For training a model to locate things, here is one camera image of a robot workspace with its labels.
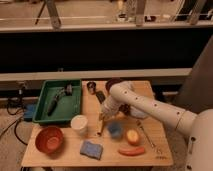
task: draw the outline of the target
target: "black wall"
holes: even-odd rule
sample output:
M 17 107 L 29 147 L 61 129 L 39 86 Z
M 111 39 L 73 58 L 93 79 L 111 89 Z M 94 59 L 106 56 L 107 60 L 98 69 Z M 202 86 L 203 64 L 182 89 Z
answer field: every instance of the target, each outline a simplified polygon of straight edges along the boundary
M 212 28 L 0 34 L 0 73 L 192 67 Z

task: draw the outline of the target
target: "paper cup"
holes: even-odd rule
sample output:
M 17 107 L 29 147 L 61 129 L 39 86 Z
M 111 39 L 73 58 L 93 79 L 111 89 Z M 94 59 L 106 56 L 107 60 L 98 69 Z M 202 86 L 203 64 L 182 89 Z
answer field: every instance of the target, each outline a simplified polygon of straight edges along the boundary
M 80 136 L 87 135 L 88 119 L 84 115 L 77 115 L 71 120 L 72 129 Z

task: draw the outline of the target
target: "bowl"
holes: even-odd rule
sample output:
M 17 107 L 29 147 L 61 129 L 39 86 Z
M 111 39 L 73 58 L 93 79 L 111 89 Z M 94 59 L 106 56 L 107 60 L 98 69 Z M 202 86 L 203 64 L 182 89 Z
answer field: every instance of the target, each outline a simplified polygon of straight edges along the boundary
M 63 133 L 57 126 L 47 126 L 36 136 L 36 148 L 43 153 L 55 152 L 63 142 Z

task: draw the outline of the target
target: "blue sponge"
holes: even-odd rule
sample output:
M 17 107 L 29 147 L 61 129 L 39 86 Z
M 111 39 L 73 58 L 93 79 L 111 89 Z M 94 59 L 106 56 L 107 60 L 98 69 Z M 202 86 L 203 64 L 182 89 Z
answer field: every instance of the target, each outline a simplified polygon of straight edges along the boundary
M 101 159 L 102 152 L 103 152 L 103 147 L 100 144 L 93 144 L 89 141 L 84 141 L 80 150 L 80 154 L 86 155 L 88 157 L 95 158 L 98 160 Z

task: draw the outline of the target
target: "blue object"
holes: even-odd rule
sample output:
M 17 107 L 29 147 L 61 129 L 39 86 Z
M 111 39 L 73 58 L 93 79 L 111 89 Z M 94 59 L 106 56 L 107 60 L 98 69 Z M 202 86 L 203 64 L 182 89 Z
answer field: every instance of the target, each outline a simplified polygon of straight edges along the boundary
M 24 112 L 24 120 L 31 122 L 33 115 L 35 113 L 36 104 L 29 104 L 26 106 L 26 111 Z
M 80 154 L 83 154 L 98 160 L 101 159 L 102 152 L 103 152 L 103 147 L 100 144 L 93 144 L 89 141 L 84 141 L 80 150 Z

